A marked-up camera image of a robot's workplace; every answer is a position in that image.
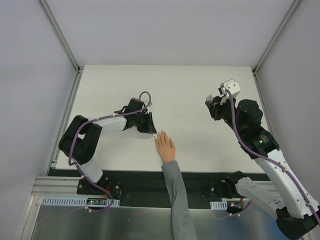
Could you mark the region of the left aluminium frame post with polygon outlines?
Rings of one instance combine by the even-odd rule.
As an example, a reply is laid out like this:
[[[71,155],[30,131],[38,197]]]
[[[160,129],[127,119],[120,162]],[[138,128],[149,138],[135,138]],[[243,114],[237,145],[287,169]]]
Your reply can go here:
[[[78,74],[81,71],[81,66],[78,64],[64,34],[62,29],[59,26],[58,21],[56,20],[53,11],[51,10],[47,0],[39,0],[38,1],[60,46],[62,47],[66,57],[68,58],[69,62],[71,63],[73,69]]]

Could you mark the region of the grey sleeved forearm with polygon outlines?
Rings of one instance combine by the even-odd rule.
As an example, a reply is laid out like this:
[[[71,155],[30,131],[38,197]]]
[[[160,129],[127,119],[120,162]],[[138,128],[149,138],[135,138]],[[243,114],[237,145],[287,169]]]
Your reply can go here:
[[[196,240],[196,230],[189,212],[188,197],[177,161],[163,164],[166,189],[171,206],[171,225],[175,240]]]

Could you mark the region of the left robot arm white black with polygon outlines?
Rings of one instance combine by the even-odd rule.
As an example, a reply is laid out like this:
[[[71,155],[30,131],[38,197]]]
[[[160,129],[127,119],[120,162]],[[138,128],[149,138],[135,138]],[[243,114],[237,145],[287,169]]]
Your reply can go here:
[[[144,134],[156,134],[151,101],[144,103],[140,98],[132,98],[128,105],[112,115],[98,119],[88,119],[82,115],[73,118],[61,137],[58,149],[68,157],[68,164],[75,165],[88,183],[88,188],[99,195],[105,191],[106,183],[101,178],[103,171],[95,159],[95,151],[100,137],[114,132],[122,132],[135,127]]]

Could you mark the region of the person hand long nails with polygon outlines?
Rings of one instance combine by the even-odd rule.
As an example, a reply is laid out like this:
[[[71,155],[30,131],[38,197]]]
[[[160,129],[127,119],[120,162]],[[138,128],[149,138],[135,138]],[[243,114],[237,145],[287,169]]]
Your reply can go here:
[[[168,137],[164,130],[158,133],[155,137],[155,146],[163,164],[167,164],[175,160],[176,148],[174,142]]]

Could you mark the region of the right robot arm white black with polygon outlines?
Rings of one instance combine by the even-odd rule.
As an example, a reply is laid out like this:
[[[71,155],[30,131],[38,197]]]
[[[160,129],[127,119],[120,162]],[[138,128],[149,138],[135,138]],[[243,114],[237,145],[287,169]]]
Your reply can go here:
[[[223,120],[234,131],[240,147],[265,172],[277,194],[258,186],[249,176],[236,171],[216,184],[222,198],[242,196],[271,215],[279,230],[290,240],[302,239],[320,224],[320,204],[297,179],[274,136],[261,125],[263,112],[255,100],[239,103],[227,96],[205,100],[211,117]]]

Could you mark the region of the aluminium frame post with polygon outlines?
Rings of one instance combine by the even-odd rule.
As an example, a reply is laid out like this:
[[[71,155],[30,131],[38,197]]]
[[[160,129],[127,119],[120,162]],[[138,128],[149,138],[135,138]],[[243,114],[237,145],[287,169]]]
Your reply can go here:
[[[252,69],[252,73],[254,76],[258,74],[262,66],[264,65],[265,61],[267,60],[268,56],[271,54],[273,48],[276,46],[278,40],[282,36],[285,28],[289,24],[291,18],[295,14],[298,7],[301,5],[303,1],[302,0],[293,0],[290,4],[289,8],[285,12],[282,20],[280,21],[278,27],[276,28],[275,32],[273,33],[271,39],[269,40],[268,44],[266,45],[262,55],[260,56],[257,64]]]
[[[59,26],[58,21],[56,20],[53,11],[51,10],[47,0],[39,0],[38,1],[60,46],[62,47],[66,57],[68,58],[69,62],[71,63],[73,69],[78,74],[81,71],[81,66],[78,64],[64,34],[62,29]]]

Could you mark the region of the right aluminium frame post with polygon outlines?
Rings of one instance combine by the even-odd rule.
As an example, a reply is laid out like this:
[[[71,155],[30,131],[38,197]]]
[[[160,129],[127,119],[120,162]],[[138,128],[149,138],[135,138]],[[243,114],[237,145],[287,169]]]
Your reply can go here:
[[[301,5],[303,1],[302,0],[293,0],[290,4],[289,8],[285,12],[282,20],[280,21],[278,27],[276,28],[275,32],[273,33],[271,39],[269,40],[268,44],[266,45],[262,55],[260,56],[257,64],[252,69],[252,73],[254,76],[258,74],[262,66],[264,65],[265,61],[267,60],[268,56],[271,54],[273,48],[276,46],[278,40],[282,36],[285,28],[289,24],[291,18],[295,14],[298,7]]]

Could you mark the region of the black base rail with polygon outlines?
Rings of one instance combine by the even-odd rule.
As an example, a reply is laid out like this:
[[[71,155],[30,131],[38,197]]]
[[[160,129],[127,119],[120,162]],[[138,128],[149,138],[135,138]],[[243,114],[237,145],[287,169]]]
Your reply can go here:
[[[209,209],[211,202],[241,199],[230,181],[235,175],[248,176],[253,181],[268,181],[265,173],[183,172],[182,177],[191,209]],[[77,195],[105,196],[108,191],[122,207],[169,208],[169,194],[161,171],[105,170],[97,187],[86,179],[76,185]]]

